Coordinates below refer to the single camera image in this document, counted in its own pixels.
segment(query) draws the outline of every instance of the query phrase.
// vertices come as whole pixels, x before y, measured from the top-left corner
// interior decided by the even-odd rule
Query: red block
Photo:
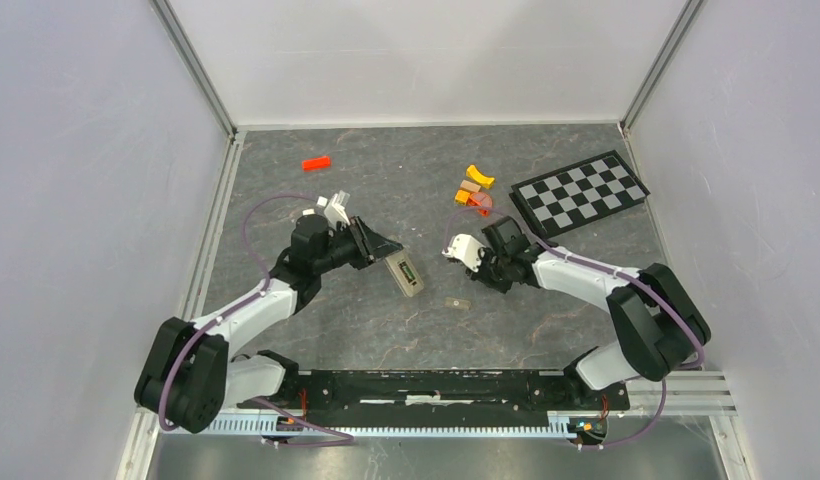
[[[303,162],[301,162],[301,170],[304,170],[305,172],[328,167],[330,167],[330,157],[328,157],[327,155],[325,155],[324,157],[311,158],[309,160],[304,160]]]

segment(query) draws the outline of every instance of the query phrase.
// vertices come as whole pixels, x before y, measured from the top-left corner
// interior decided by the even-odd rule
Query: battery pack
[[[384,259],[392,278],[398,284],[405,297],[412,297],[425,287],[419,277],[419,271],[410,263],[410,258],[404,250],[393,253]]]

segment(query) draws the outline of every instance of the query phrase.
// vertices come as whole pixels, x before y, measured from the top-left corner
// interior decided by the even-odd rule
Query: white wall
[[[684,0],[171,0],[239,125],[618,120]]]
[[[0,479],[112,478],[224,145],[147,2],[0,2]]]
[[[708,2],[633,146],[762,478],[820,478],[820,2]]]

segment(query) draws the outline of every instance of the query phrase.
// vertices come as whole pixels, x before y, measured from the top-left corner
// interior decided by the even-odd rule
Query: yellow block
[[[469,192],[466,190],[457,190],[457,195],[454,196],[454,201],[460,205],[466,205],[469,201]]]
[[[473,182],[480,183],[486,189],[492,188],[492,184],[495,183],[495,178],[482,174],[478,171],[478,167],[474,165],[469,165],[469,168],[466,169],[466,176],[471,178]]]

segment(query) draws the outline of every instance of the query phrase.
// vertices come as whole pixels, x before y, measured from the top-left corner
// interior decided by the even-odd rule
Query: yellow curved block
[[[492,184],[495,183],[495,178],[487,177],[478,171],[478,167],[474,165],[469,165],[469,168],[466,169],[466,176],[471,178],[473,182],[481,184],[481,186],[486,189],[492,188]]]

